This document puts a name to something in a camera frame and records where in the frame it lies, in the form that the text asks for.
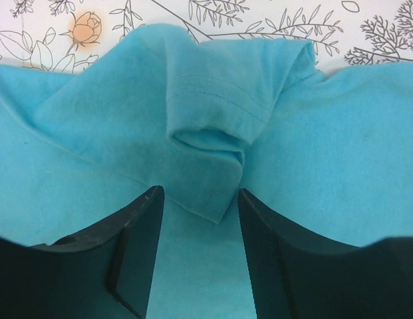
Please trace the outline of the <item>turquoise t shirt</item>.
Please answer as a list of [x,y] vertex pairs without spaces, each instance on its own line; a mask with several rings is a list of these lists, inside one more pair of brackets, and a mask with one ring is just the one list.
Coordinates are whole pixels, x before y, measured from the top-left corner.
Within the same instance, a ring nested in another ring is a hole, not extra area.
[[235,196],[324,236],[413,235],[413,63],[147,25],[80,74],[0,64],[0,235],[52,243],[166,194],[149,318],[252,318]]

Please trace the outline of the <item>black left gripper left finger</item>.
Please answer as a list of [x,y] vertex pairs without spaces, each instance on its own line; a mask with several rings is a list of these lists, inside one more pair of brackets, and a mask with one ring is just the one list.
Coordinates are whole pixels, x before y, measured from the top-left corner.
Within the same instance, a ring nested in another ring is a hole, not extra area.
[[163,209],[154,186],[52,245],[0,237],[0,318],[145,318]]

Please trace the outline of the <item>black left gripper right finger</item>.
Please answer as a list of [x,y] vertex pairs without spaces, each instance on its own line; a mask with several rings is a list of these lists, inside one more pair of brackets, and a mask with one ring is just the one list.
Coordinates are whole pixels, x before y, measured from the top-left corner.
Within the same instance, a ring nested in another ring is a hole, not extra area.
[[246,189],[238,210],[258,318],[413,318],[413,237],[344,244]]

